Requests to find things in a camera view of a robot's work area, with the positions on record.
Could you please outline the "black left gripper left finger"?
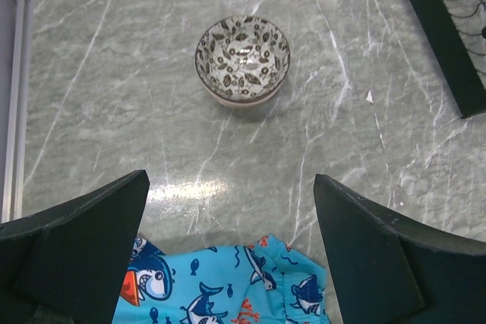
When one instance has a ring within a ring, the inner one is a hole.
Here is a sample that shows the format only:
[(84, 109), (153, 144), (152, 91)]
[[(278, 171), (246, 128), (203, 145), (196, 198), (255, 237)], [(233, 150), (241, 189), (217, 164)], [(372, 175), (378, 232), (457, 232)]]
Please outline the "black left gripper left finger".
[(1, 225), (1, 321), (38, 306), (76, 323), (110, 323), (150, 181), (133, 171), (95, 191)]

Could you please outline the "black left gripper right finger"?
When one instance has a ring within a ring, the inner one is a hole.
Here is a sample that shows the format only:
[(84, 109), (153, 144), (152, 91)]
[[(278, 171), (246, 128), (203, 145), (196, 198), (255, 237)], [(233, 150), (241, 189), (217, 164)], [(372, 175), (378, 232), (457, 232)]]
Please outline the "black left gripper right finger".
[(345, 323), (483, 323), (485, 244), (422, 224), (328, 175), (314, 201)]

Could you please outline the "grey floral patterned bowl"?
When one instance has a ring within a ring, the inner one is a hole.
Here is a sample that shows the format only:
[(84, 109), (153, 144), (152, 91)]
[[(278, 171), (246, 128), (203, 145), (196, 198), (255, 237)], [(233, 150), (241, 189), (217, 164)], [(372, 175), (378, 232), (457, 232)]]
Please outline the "grey floral patterned bowl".
[(272, 99), (291, 64), (289, 41), (254, 15), (226, 17), (204, 32), (194, 56), (197, 75), (220, 104), (250, 108)]

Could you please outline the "black wire dish rack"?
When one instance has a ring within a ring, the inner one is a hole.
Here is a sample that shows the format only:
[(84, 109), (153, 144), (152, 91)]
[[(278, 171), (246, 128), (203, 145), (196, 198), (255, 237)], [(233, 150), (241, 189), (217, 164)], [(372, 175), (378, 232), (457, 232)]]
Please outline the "black wire dish rack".
[(485, 0), (409, 0), (463, 118), (485, 111)]

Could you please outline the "blue shark print shorts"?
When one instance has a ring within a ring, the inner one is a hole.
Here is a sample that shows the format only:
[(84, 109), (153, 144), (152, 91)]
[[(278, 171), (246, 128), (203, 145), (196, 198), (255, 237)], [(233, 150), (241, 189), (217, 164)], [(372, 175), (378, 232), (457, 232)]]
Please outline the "blue shark print shorts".
[(166, 255), (134, 240), (114, 323), (328, 323), (326, 270), (272, 235)]

